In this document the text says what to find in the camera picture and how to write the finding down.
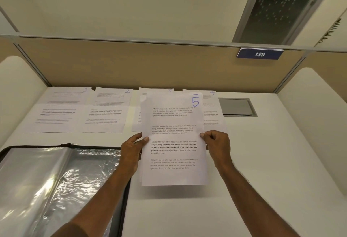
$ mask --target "forearm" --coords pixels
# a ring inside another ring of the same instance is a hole
[[[237,210],[253,237],[298,237],[233,166],[218,169]]]
[[[102,236],[130,178],[127,171],[117,168],[71,222],[80,226],[88,237]]]

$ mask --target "finger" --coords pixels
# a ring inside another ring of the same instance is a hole
[[[213,141],[213,139],[206,132],[200,133],[200,136],[207,144]]]
[[[210,136],[213,139],[216,139],[220,133],[222,133],[222,132],[216,131],[216,130],[210,130],[210,131],[205,132],[205,134],[207,134],[208,136]]]
[[[137,141],[135,143],[135,147],[138,149],[138,151],[140,151],[141,148],[143,148],[149,140],[150,140],[149,137],[145,137],[145,138],[141,139],[140,141]]]
[[[131,138],[129,138],[127,141],[130,141],[130,142],[135,142],[137,139],[141,138],[142,137],[142,133],[138,133],[136,135],[133,135]]]

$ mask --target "desk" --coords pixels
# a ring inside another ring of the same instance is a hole
[[[123,134],[20,134],[5,145],[120,146],[130,137],[137,90]],[[226,117],[232,158],[259,194],[304,236],[347,232],[347,198],[338,190],[276,94],[218,93],[250,98],[258,117]],[[206,186],[142,187],[133,176],[122,237],[250,236],[207,153]]]

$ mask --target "paper sheet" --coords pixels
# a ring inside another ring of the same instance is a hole
[[[84,133],[122,133],[132,89],[97,87],[82,118]]]
[[[141,102],[143,186],[205,185],[207,164],[202,93],[150,93]]]
[[[151,93],[166,93],[166,94],[174,94],[175,89],[174,88],[139,88],[139,94],[138,94],[138,105],[135,108],[135,115],[134,120],[132,123],[132,131],[133,132],[141,132],[141,109],[140,109],[140,103],[141,100],[144,100],[147,96],[148,92]]]
[[[49,87],[22,123],[23,133],[73,132],[90,87]]]
[[[218,130],[228,133],[227,126],[224,121],[222,108],[220,107],[219,99],[216,91],[212,90],[186,90],[183,89],[184,93],[189,92],[201,92],[203,94],[203,109],[204,109],[204,129]]]

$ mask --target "hand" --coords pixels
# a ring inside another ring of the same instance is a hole
[[[218,170],[234,166],[230,156],[230,140],[228,134],[211,130],[201,133],[200,136],[206,142],[210,155]]]
[[[122,144],[122,149],[120,151],[120,160],[117,169],[125,171],[130,177],[132,177],[137,170],[137,163],[141,149],[149,141],[149,138],[145,137],[136,142],[136,140],[141,137],[142,133],[133,135]]]

